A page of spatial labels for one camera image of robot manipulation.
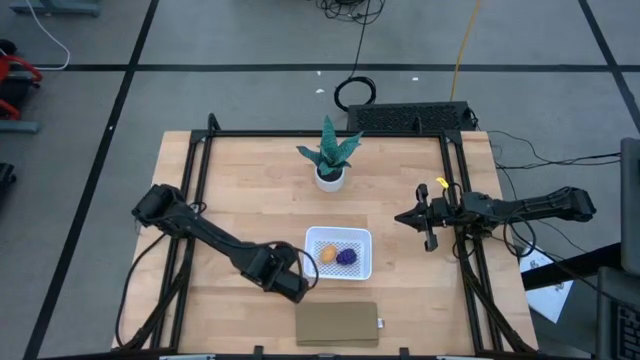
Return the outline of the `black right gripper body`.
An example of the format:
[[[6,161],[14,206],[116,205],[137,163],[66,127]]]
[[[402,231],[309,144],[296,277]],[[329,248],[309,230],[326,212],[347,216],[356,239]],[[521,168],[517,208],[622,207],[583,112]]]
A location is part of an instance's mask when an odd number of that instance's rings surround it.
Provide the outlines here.
[[[424,247],[427,252],[433,252],[438,247],[438,238],[434,227],[446,227],[455,223],[455,207],[450,205],[446,198],[441,196],[427,201],[427,185],[421,183],[416,189],[416,224],[419,232],[425,232]]]

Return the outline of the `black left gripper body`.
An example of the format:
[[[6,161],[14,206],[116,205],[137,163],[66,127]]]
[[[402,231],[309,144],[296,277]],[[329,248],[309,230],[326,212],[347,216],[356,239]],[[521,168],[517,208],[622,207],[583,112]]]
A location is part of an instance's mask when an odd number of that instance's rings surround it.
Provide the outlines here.
[[[300,303],[310,289],[302,271],[298,250],[289,243],[278,243],[273,248],[276,259],[275,274],[269,290],[284,296],[293,303]]]

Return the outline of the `white perforated plastic basket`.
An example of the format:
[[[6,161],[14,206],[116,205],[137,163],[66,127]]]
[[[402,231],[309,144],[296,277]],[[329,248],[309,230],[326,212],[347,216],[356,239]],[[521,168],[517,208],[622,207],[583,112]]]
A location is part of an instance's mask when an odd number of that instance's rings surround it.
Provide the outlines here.
[[[357,261],[348,266],[342,266],[334,261],[323,264],[320,253],[327,245],[335,245],[338,253],[352,248],[358,255]],[[304,273],[310,278],[324,278],[333,280],[368,280],[373,269],[372,235],[366,229],[346,227],[314,226],[307,230],[304,251]]]

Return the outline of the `olive folded cloth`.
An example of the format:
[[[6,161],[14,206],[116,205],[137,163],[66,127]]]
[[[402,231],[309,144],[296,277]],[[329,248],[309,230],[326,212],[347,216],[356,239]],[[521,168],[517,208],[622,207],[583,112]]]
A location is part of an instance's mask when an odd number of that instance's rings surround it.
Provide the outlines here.
[[[296,344],[306,347],[379,345],[374,302],[301,303],[295,309]]]

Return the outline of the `green plant in white pot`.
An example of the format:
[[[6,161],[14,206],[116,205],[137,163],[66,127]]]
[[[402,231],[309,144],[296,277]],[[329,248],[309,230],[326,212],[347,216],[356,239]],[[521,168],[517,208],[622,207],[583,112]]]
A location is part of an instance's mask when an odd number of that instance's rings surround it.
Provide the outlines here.
[[[348,159],[361,145],[363,132],[338,142],[332,120],[326,116],[323,120],[320,144],[317,150],[300,145],[298,152],[315,166],[316,186],[323,192],[333,193],[342,188],[345,182],[345,170],[350,168]]]

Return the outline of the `black perforated metal box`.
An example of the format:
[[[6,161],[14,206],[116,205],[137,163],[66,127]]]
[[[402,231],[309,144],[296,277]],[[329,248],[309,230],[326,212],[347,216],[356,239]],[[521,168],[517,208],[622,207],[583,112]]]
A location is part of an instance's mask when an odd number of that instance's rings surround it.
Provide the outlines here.
[[[349,131],[473,131],[477,117],[466,101],[368,104],[348,108]]]

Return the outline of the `white paper sheet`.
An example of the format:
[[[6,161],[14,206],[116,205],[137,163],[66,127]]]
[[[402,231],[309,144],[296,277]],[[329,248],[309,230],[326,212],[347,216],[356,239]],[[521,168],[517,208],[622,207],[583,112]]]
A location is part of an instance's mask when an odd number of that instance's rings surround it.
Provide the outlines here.
[[[543,254],[543,250],[536,248],[529,255],[520,259],[519,268],[521,274],[524,274],[527,271],[551,263],[551,259]],[[532,310],[552,323],[556,323],[562,313],[572,285],[573,281],[569,280],[543,288],[526,290],[527,303]]]

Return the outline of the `black desk beam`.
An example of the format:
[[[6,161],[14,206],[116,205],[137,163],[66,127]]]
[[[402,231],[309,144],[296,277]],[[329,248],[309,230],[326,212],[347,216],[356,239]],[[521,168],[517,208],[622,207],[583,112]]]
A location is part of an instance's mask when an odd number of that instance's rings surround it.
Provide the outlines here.
[[[602,267],[621,270],[621,244],[615,243],[565,260],[527,270],[521,274],[524,288],[535,290],[569,280],[585,280]]]

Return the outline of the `dark gray monitor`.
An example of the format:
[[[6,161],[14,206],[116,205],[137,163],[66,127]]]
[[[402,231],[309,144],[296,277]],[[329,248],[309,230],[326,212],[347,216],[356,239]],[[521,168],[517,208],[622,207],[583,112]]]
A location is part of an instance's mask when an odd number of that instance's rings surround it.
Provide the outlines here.
[[[621,264],[640,276],[640,139],[621,140]]]

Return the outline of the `dark gray keyboard unit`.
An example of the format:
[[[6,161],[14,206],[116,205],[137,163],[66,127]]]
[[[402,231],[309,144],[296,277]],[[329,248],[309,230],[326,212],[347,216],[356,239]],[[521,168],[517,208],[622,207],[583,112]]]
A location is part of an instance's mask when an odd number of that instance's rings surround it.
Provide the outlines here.
[[[640,360],[640,277],[598,272],[597,360]]]

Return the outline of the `black chair base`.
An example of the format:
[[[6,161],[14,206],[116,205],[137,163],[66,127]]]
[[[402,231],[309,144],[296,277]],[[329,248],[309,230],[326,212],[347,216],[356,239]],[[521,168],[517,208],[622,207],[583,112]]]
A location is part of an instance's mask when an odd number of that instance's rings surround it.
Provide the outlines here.
[[[11,185],[16,181],[14,170],[14,165],[0,163],[0,203],[8,194]]]

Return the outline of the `red and black cart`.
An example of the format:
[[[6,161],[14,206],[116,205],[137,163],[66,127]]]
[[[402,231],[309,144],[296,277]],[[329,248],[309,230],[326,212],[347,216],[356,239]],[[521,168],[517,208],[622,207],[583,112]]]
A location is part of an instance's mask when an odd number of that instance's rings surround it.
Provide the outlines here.
[[[40,126],[22,119],[22,106],[43,76],[32,64],[16,55],[16,45],[0,39],[0,133],[36,134]]]

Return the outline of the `gray metal floor base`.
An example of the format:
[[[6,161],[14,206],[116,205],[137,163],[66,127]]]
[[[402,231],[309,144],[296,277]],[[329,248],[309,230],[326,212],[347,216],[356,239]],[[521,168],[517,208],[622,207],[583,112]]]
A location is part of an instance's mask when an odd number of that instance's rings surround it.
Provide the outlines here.
[[[9,8],[18,14],[89,15],[98,17],[98,0],[12,0]]]

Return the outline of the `black metal table frame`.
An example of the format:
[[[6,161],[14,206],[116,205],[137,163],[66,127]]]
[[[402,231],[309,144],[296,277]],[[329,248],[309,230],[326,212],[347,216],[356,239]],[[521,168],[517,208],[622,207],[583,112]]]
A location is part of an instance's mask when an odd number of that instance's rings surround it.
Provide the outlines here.
[[[428,198],[498,194],[483,133],[223,131],[164,135],[134,202],[139,271],[120,351],[217,357],[533,353],[515,260],[439,248],[395,217]]]

